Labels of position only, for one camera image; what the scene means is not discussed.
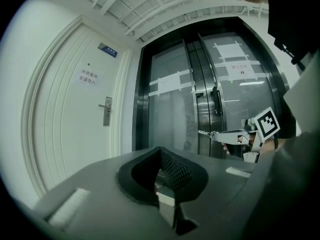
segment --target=glass door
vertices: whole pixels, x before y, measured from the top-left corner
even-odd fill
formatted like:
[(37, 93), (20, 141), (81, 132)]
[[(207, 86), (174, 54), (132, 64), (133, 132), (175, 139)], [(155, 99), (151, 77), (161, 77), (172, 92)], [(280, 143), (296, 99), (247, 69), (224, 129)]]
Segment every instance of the glass door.
[(245, 120), (271, 107), (274, 94), (263, 65), (235, 32), (202, 38), (223, 92), (226, 131), (241, 129)]
[(152, 56), (148, 93), (148, 147), (164, 146), (221, 157), (222, 146), (198, 130), (222, 129), (214, 113), (213, 71), (199, 41), (175, 45)]
[(183, 43), (152, 56), (148, 96), (148, 146), (197, 154), (196, 94)]

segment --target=white label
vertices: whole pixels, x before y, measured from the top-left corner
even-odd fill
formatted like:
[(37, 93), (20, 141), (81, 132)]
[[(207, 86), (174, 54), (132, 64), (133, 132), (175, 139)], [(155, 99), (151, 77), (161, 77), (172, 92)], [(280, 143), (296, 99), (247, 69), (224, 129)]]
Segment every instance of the white label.
[(99, 78), (101, 78), (101, 73), (95, 72), (95, 70), (90, 66), (81, 65), (77, 67), (74, 76), (74, 81), (79, 85), (93, 89), (99, 87)]
[(226, 62), (225, 66), (230, 81), (257, 78), (248, 60)]
[(236, 57), (245, 57), (244, 51), (241, 49), (238, 43), (217, 45), (214, 46), (218, 49), (222, 58), (236, 58)]
[(241, 176), (244, 178), (250, 178), (251, 173), (248, 171), (244, 171), (244, 170), (240, 170), (238, 168), (234, 168), (234, 167), (229, 167), (225, 170), (226, 173), (228, 174), (233, 174), (233, 175), (237, 175), (237, 176)]
[(158, 94), (180, 89), (180, 74), (175, 73), (158, 80)]

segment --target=door lock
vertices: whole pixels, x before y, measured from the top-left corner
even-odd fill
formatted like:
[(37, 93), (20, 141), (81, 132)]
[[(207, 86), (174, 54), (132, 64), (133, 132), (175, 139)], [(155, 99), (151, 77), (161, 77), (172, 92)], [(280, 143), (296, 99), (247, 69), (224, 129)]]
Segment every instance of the door lock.
[(112, 104), (112, 98), (106, 97), (105, 98), (105, 105), (98, 105), (100, 108), (104, 108), (104, 114), (103, 114), (103, 126), (109, 126), (110, 125), (110, 114), (111, 114), (111, 104)]

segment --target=door handle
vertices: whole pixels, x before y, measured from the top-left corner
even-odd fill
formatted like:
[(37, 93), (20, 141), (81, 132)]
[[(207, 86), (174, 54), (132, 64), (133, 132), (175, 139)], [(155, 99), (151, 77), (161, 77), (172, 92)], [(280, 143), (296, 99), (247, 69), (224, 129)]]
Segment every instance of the door handle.
[(110, 125), (111, 104), (112, 104), (112, 98), (106, 97), (105, 105), (101, 105), (101, 104), (98, 105), (98, 107), (104, 108), (103, 123), (102, 123), (103, 126)]
[(105, 105), (98, 105), (98, 107), (100, 107), (100, 108), (105, 108), (105, 109), (107, 109), (107, 110), (111, 110), (111, 106), (105, 106)]
[(214, 113), (217, 116), (221, 116), (222, 109), (221, 109), (220, 92), (218, 91), (218, 88), (216, 86), (212, 88), (212, 95), (213, 95), (213, 102), (214, 102)]

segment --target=paper sign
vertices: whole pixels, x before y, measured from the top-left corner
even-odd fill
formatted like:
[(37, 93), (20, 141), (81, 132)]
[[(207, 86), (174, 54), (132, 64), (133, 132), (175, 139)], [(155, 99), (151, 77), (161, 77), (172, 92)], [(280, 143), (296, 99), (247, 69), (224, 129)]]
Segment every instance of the paper sign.
[(77, 67), (76, 71), (77, 72), (74, 75), (74, 82), (91, 89), (99, 87), (101, 73), (95, 72), (94, 68), (86, 65), (80, 65)]
[(249, 60), (225, 62), (225, 66), (230, 81), (257, 78)]
[(217, 45), (214, 46), (218, 49), (222, 58), (236, 58), (236, 57), (245, 57), (244, 51), (241, 49), (238, 43)]
[(179, 73), (171, 74), (158, 80), (158, 94), (163, 94), (180, 89)]

